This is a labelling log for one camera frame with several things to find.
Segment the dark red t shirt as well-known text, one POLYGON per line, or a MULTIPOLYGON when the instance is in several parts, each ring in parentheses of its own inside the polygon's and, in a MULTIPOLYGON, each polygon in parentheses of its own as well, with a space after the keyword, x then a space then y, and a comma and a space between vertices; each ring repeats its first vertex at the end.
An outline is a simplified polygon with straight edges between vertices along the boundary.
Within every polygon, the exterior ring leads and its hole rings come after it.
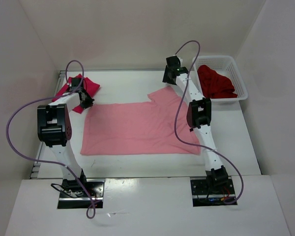
POLYGON ((229 78, 218 74, 207 65, 201 65, 198 70, 200 86, 205 98, 224 99, 237 98, 235 88, 229 78))

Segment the magenta red t shirt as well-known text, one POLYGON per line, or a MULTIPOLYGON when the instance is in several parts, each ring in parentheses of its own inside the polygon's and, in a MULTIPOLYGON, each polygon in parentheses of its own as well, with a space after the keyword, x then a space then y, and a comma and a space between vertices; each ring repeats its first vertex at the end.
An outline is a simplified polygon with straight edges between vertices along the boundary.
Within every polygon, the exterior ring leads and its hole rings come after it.
MULTIPOLYGON (((82 75, 78 74, 75 77, 82 78, 82 75)), ((65 93, 68 93, 67 89, 68 89, 69 85, 71 84, 71 79, 72 78, 73 77, 68 77, 68 83, 69 84, 65 84, 65 85, 62 86, 62 88, 57 92, 56 98, 52 99, 52 102, 55 102, 56 100, 58 100, 61 95, 64 95, 65 93)), ((95 96, 95 94, 97 93, 97 91, 99 90, 100 85, 97 84, 97 83, 92 82, 88 77, 84 77, 84 82, 86 83, 86 91, 87 91, 87 93, 93 98, 95 96)), ((76 113, 79 113, 79 114, 81 114, 84 110, 85 109, 82 109, 80 105, 73 108, 73 111, 76 112, 76 113)))

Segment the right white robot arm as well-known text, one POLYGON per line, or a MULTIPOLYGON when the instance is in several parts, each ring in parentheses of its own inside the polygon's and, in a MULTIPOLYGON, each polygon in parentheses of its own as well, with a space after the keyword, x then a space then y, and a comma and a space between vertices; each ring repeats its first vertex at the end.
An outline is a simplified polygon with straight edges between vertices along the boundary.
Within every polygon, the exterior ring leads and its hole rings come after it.
POLYGON ((178 86, 182 91, 188 109, 186 121, 204 149, 206 188, 210 193, 217 193, 226 185, 228 173, 215 150, 211 133, 211 100, 205 98, 188 77, 188 70, 181 66, 180 59, 174 55, 166 58, 163 82, 178 86))

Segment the light pink t shirt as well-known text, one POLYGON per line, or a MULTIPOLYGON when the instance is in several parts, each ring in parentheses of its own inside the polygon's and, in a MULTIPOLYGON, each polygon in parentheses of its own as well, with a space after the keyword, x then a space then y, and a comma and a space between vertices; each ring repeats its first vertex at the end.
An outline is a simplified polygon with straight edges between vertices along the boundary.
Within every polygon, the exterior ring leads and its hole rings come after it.
POLYGON ((149 101, 91 107, 85 118, 81 155, 200 154, 189 130, 187 105, 172 87, 149 101))

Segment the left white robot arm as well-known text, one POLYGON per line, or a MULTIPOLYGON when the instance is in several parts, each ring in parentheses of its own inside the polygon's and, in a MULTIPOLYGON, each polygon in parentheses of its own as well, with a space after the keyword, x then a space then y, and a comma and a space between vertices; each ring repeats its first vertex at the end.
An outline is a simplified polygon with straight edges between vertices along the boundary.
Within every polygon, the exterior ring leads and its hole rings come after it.
POLYGON ((77 163, 70 140, 72 126, 69 112, 75 108, 83 111, 93 105, 94 99, 89 95, 85 86, 85 78, 78 75, 69 79, 64 93, 57 95, 48 105, 37 108, 38 138, 54 153, 57 161, 62 163, 62 187, 72 191, 76 196, 84 196, 89 189, 83 169, 77 163))

